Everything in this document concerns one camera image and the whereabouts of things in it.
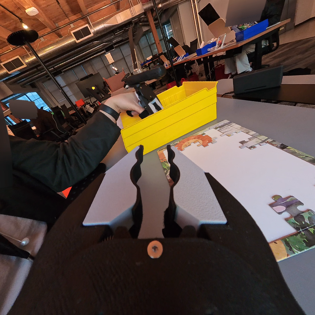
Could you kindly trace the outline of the purple puzzle piece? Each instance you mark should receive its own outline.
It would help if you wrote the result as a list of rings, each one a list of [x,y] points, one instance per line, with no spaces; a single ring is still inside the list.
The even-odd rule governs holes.
[[[279,215],[287,212],[291,217],[294,217],[305,212],[298,208],[304,206],[304,204],[294,196],[282,197],[280,195],[274,195],[272,199],[274,202],[270,203],[269,206]]]

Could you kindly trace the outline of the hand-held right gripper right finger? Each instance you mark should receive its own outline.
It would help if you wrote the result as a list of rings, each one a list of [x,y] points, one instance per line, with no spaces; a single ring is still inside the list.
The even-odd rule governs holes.
[[[170,165],[169,206],[166,225],[201,226],[227,223],[205,172],[174,146],[167,146]]]

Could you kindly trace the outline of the black pole stand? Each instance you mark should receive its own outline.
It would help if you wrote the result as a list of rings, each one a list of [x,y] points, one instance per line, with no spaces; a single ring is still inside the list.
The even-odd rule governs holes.
[[[163,36],[163,41],[164,41],[164,44],[165,44],[165,47],[166,47],[166,50],[167,50],[167,56],[168,56],[169,61],[170,61],[170,65],[171,65],[171,69],[172,69],[172,72],[173,72],[173,75],[174,75],[174,78],[175,78],[176,86],[179,87],[178,78],[177,78],[177,75],[176,75],[176,72],[175,72],[175,68],[174,68],[174,65],[173,65],[172,58],[171,58],[171,54],[170,54],[170,50],[169,50],[169,47],[168,47],[168,43],[166,41],[166,37],[165,37],[164,31],[163,31],[163,26],[162,26],[162,23],[161,23],[161,20],[160,20],[160,16],[159,16],[159,13],[158,13],[158,8],[157,8],[157,5],[156,5],[156,1],[152,0],[152,3],[153,3],[153,6],[154,6],[156,15],[157,15],[157,20],[158,20],[158,23],[159,23],[159,26],[160,26],[160,29],[161,29],[161,34]]]

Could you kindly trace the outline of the black monitor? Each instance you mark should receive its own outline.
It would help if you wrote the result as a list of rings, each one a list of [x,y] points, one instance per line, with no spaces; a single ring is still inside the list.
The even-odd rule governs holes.
[[[93,74],[92,76],[86,78],[85,80],[76,83],[77,88],[80,90],[84,98],[90,96],[87,88],[92,88],[98,85],[101,89],[104,88],[104,80],[100,73]]]

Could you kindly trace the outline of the white drawstring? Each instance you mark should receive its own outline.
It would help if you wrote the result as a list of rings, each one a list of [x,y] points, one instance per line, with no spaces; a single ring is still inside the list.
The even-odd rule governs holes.
[[[20,246],[26,246],[30,242],[29,238],[23,238],[22,240],[19,240],[17,238],[14,238],[14,237],[7,235],[7,234],[4,234],[4,233],[0,233],[0,235],[9,239],[9,240],[14,240],[14,241],[18,242],[20,244]]]

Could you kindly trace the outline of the wooden background desk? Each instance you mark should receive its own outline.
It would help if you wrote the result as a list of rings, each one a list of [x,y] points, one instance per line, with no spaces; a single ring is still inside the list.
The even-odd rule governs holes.
[[[236,42],[232,45],[227,45],[227,46],[223,47],[222,49],[213,50],[213,51],[211,51],[207,54],[204,54],[202,56],[190,55],[188,57],[183,58],[181,61],[175,62],[174,65],[180,65],[180,64],[184,64],[184,63],[194,61],[194,60],[202,60],[203,63],[211,63],[211,62],[218,61],[221,59],[235,57],[236,55],[238,55],[242,52],[242,46],[243,45],[246,45],[250,41],[257,39],[260,36],[265,35],[269,31],[272,31],[274,29],[277,29],[278,27],[280,28],[280,27],[286,25],[288,22],[290,22],[290,19],[276,23],[275,25],[268,27],[265,31],[255,35],[255,36],[253,36],[247,40],[244,40],[241,42]]]

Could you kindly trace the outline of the black pole with disc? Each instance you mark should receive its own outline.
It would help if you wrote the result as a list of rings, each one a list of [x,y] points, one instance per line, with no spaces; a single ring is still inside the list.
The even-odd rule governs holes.
[[[42,59],[39,57],[39,55],[37,54],[37,52],[35,51],[35,49],[32,47],[31,43],[33,43],[34,41],[36,41],[39,38],[38,33],[35,30],[19,30],[16,32],[11,33],[8,37],[7,37],[7,42],[11,45],[14,46],[22,46],[22,45],[27,45],[30,49],[30,51],[33,53],[33,55],[35,56],[35,58],[38,60],[38,62],[40,63],[40,65],[44,68],[45,72],[49,75],[49,77],[53,80],[53,82],[55,83],[55,85],[58,87],[58,89],[60,90],[60,92],[63,94],[63,96],[65,97],[65,99],[68,101],[68,103],[70,104],[70,106],[73,108],[73,110],[75,111],[78,119],[86,124],[86,120],[84,119],[84,117],[82,117],[82,115],[80,114],[80,112],[77,110],[76,106],[72,103],[71,99],[68,97],[68,95],[66,94],[66,92],[63,90],[63,88],[61,87],[61,85],[58,83],[58,81],[56,80],[56,78],[52,75],[52,73],[50,72],[50,70],[46,67],[46,65],[44,64],[44,62],[42,61]]]

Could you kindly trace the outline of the yellow plastic bin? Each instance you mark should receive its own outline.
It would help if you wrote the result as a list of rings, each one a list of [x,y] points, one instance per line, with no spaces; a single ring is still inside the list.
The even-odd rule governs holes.
[[[127,152],[139,145],[143,154],[184,136],[217,118],[217,81],[185,81],[158,94],[163,109],[144,119],[121,113]]]

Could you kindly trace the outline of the person's left hand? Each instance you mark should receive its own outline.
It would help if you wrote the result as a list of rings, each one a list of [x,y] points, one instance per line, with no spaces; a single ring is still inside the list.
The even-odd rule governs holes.
[[[135,92],[111,96],[104,102],[104,104],[118,113],[131,111],[135,112],[136,115],[139,115],[145,110],[139,105],[139,99]]]

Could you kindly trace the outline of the blue box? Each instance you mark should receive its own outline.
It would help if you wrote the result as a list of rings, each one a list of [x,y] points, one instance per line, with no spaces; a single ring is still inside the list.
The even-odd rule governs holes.
[[[205,44],[202,48],[199,48],[196,50],[197,56],[202,56],[204,54],[207,54],[213,50],[215,50],[216,47],[216,41],[213,41],[211,43]]]
[[[237,33],[235,33],[236,42],[241,42],[247,40],[267,29],[269,26],[268,19],[265,19],[259,23],[253,24],[250,27],[247,27]]]

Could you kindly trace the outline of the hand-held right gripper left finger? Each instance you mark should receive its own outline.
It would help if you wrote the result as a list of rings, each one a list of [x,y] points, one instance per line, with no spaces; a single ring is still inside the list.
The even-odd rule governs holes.
[[[135,210],[140,201],[137,181],[141,177],[142,145],[106,171],[100,187],[83,221],[83,226],[108,225],[111,229],[134,224]]]

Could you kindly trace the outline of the ceiling air vent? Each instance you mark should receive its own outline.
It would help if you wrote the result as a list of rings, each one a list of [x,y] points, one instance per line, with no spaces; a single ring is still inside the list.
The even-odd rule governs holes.
[[[94,35],[92,32],[92,29],[90,28],[88,24],[71,31],[71,34],[73,38],[75,39],[76,43],[80,43],[86,40],[87,38],[93,37]]]
[[[16,56],[16,57],[11,58],[5,62],[2,62],[1,66],[9,74],[14,73],[18,70],[21,70],[21,69],[27,67],[26,63],[23,61],[23,59],[20,56]]]

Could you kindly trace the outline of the small wooden document board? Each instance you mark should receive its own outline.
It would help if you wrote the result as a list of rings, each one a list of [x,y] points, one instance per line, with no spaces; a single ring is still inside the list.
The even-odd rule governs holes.
[[[214,38],[218,38],[222,34],[229,34],[231,32],[231,29],[225,26],[225,24],[226,21],[223,18],[218,18],[208,25],[208,29],[214,35]]]

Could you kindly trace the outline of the black office chair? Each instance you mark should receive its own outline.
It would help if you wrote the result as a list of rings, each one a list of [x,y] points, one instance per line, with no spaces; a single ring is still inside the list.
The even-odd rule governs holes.
[[[258,37],[249,42],[254,45],[254,52],[250,53],[249,61],[252,61],[252,69],[258,70],[262,68],[262,57],[266,54],[274,52],[279,47],[279,27],[269,31],[265,35]]]

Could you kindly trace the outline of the puzzle frame tray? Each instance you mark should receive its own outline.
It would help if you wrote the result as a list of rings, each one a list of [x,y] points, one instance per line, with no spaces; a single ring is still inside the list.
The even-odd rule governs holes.
[[[232,136],[221,136],[215,128],[230,124],[241,130]],[[228,120],[223,120],[191,136],[217,137],[216,143],[206,147],[193,143],[181,151],[205,174],[219,182],[252,216],[262,231],[277,261],[314,249],[314,157],[258,134]],[[186,141],[191,136],[173,142]],[[239,148],[240,141],[257,137],[267,144],[255,149]],[[170,165],[167,147],[157,151],[168,182]],[[272,196],[294,196],[304,206],[302,214],[291,217],[279,215],[270,206]]]

